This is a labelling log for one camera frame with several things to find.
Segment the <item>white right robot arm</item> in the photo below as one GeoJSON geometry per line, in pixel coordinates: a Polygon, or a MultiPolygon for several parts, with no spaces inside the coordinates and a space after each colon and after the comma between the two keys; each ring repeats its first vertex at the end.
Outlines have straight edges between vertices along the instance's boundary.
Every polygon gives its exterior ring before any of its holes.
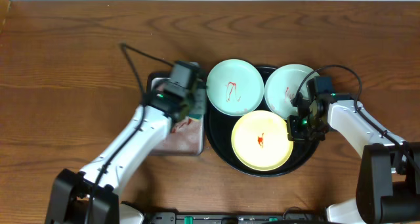
{"type": "Polygon", "coordinates": [[[292,100],[289,140],[319,142],[339,132],[362,162],[354,199],[327,208],[332,223],[408,223],[419,220],[419,143],[409,143],[370,116],[349,94],[316,93],[292,100]]]}

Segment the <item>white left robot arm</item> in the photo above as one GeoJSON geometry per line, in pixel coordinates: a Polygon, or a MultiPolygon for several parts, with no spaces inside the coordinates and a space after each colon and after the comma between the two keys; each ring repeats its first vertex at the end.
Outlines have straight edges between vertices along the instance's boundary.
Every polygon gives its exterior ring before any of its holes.
{"type": "Polygon", "coordinates": [[[143,215],[119,201],[134,172],[185,117],[205,112],[205,83],[171,76],[144,96],[112,143],[77,173],[54,180],[46,223],[142,223],[143,215]]]}

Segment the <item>yellow plate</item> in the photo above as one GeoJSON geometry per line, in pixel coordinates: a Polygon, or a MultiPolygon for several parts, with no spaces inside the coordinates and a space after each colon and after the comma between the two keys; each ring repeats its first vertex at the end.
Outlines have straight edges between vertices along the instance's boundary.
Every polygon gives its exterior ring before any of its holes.
{"type": "Polygon", "coordinates": [[[256,171],[272,171],[284,165],[293,151],[287,123],[279,115],[257,110],[242,116],[234,125],[231,144],[238,160],[256,171]]]}

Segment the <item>pale green plate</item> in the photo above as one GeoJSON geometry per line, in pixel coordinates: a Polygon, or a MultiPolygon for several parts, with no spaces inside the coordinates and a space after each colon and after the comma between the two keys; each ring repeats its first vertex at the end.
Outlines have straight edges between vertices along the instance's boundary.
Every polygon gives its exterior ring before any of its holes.
{"type": "Polygon", "coordinates": [[[264,97],[269,109],[286,120],[298,114],[291,100],[295,98],[298,87],[304,78],[313,71],[302,64],[288,64],[275,70],[267,79],[264,97]]]}

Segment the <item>green yellow sponge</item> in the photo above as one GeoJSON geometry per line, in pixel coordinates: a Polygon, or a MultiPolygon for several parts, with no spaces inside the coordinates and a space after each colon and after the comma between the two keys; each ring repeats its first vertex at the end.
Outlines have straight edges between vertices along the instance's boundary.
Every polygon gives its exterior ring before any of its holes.
{"type": "Polygon", "coordinates": [[[203,117],[203,114],[200,114],[200,113],[189,113],[188,117],[189,117],[191,120],[194,120],[194,121],[200,121],[200,120],[201,120],[201,118],[203,117]]]}

